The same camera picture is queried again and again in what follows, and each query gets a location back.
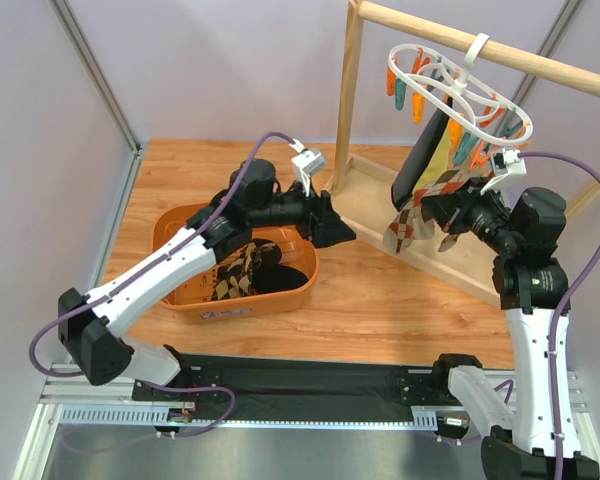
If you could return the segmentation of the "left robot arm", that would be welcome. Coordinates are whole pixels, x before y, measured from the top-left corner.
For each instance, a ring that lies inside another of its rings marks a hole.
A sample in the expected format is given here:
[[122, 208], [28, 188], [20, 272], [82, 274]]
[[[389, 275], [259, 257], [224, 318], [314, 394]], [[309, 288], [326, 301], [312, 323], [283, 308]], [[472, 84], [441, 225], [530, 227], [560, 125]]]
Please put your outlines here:
[[275, 166], [244, 162], [228, 190], [200, 209], [160, 249], [108, 284], [85, 294], [70, 288], [58, 299], [58, 338], [90, 384], [129, 377], [178, 388], [185, 367], [176, 351], [125, 340], [136, 320], [194, 276], [246, 246], [260, 227], [292, 226], [316, 248], [355, 239], [331, 196], [294, 181], [275, 187]]

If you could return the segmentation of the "black white-striped sock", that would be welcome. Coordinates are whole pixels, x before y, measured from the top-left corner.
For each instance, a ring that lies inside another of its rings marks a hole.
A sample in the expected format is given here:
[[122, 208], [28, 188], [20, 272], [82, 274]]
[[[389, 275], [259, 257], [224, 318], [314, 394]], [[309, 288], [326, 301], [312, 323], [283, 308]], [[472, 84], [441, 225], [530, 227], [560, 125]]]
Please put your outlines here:
[[261, 265], [252, 277], [252, 285], [256, 294], [272, 294], [296, 290], [308, 282], [302, 271], [286, 265]]

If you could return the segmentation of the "beige orange argyle sock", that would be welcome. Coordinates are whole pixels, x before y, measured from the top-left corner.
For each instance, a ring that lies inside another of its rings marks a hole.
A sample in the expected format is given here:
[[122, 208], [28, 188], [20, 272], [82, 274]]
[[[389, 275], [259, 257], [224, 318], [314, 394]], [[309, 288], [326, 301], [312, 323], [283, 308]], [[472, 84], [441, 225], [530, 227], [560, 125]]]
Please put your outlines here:
[[451, 194], [461, 188], [469, 178], [467, 172], [453, 169], [444, 172], [437, 180], [417, 188], [384, 231], [384, 250], [397, 255], [409, 248], [413, 241], [432, 239], [436, 224], [431, 214], [422, 210], [422, 200], [428, 196]]

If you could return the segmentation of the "brown argyle sock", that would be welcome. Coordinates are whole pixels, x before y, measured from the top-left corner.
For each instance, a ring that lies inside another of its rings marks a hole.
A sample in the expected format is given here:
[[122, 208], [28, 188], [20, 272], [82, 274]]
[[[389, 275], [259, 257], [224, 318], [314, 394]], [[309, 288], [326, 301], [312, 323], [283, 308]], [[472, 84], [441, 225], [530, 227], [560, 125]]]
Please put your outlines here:
[[248, 276], [245, 274], [243, 260], [237, 259], [218, 267], [212, 301], [241, 298], [248, 293]]
[[227, 270], [228, 295], [241, 298], [255, 295], [255, 274], [263, 266], [275, 266], [282, 259], [282, 251], [274, 242], [253, 239], [230, 264]]

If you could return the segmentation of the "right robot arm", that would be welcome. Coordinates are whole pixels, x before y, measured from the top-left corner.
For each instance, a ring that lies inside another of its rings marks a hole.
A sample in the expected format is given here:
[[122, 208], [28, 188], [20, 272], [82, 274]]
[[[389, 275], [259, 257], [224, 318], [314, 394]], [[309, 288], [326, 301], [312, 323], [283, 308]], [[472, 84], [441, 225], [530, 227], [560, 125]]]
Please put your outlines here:
[[569, 401], [569, 280], [554, 256], [565, 200], [532, 187], [507, 208], [472, 179], [453, 193], [423, 198], [421, 206], [449, 236], [471, 232], [496, 254], [492, 280], [513, 343], [515, 405], [488, 385], [476, 358], [445, 354], [435, 364], [480, 434], [485, 477], [600, 478], [598, 462], [582, 452]]

